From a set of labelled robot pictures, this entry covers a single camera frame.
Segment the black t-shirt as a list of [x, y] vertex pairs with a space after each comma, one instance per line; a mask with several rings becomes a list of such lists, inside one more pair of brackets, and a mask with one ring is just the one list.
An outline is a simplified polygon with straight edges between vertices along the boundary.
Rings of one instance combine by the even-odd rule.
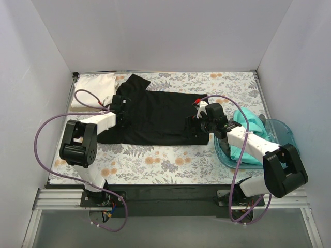
[[122, 83], [117, 95], [127, 98], [122, 119], [101, 132], [101, 144], [129, 145], [206, 145], [209, 135], [188, 135], [186, 118], [196, 115], [193, 103], [204, 94], [149, 91], [150, 81], [132, 74]]

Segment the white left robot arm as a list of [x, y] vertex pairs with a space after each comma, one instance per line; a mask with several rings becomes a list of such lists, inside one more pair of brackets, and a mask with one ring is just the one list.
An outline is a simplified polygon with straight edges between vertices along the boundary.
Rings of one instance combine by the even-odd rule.
[[114, 95], [112, 103], [100, 114], [80, 121], [69, 120], [65, 126], [59, 150], [60, 158], [78, 172], [80, 178], [84, 180], [86, 196], [100, 207], [115, 205], [119, 199], [104, 190], [108, 187], [108, 183], [96, 165], [93, 165], [97, 155], [97, 136], [119, 124], [129, 100]]

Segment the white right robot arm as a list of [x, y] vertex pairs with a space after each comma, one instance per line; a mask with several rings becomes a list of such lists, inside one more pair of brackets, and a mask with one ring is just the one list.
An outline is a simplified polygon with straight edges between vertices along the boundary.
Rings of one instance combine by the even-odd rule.
[[270, 194], [282, 198], [308, 182], [297, 148], [291, 144], [274, 143], [266, 131], [265, 120], [247, 108], [234, 112], [228, 119], [218, 103], [197, 100], [197, 113], [186, 119], [189, 137], [212, 133], [217, 157], [234, 168], [260, 167], [262, 176], [248, 177], [235, 183], [224, 198], [239, 205], [253, 197]]

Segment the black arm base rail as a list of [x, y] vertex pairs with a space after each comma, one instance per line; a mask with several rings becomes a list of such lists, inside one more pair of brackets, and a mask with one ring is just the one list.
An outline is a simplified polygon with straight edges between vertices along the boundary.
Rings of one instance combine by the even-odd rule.
[[130, 217], [228, 217], [217, 199], [229, 184], [113, 184], [108, 189], [124, 198]]

